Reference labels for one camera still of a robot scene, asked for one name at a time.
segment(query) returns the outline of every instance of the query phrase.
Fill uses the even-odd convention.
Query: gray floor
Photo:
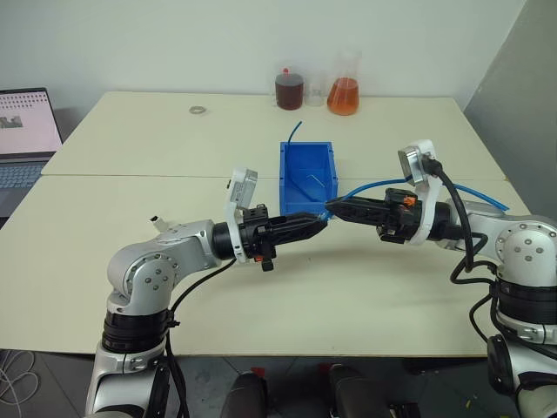
[[[445,367],[423,374],[408,374],[399,359],[316,357],[183,357],[179,359],[188,389],[192,418],[219,417],[229,387],[238,373],[263,367],[273,418],[318,418],[328,413],[319,385],[319,364],[343,362],[376,380],[389,401],[416,401],[424,418],[518,417],[513,403],[496,394],[487,382],[484,361]],[[33,371],[39,390],[22,405],[23,417],[79,417],[84,414],[85,393],[92,361],[61,354],[36,355]],[[17,372],[17,364],[9,372]],[[29,382],[17,384],[24,396]],[[178,399],[171,389],[168,417],[176,416]],[[0,404],[0,416],[18,417],[14,407]]]

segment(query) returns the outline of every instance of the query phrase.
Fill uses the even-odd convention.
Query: table
[[[419,139],[435,143],[455,181],[504,178],[452,98],[362,98],[340,117],[283,111],[266,96],[140,92],[106,93],[43,174],[228,178],[243,165],[275,179],[279,142],[299,120],[295,141],[332,141],[339,179],[398,178],[397,150]]]
[[[347,192],[359,180],[342,180]],[[224,218],[223,179],[46,176],[0,233],[4,348],[93,353],[111,287],[106,266],[122,246],[156,235],[148,219]],[[501,180],[465,183],[527,209]],[[252,203],[279,212],[279,181],[261,179]],[[369,191],[381,198],[384,188]],[[203,284],[178,311],[176,354],[480,356],[485,343],[468,323],[487,289],[456,286],[462,256],[428,242],[380,242],[372,227],[333,219],[308,241],[279,246],[275,270],[233,266]],[[196,273],[180,283],[174,297]],[[494,330],[486,309],[478,322]]]

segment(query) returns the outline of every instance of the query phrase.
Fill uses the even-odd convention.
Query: blue storage box
[[[337,197],[339,181],[330,142],[280,143],[280,214],[320,214]]]

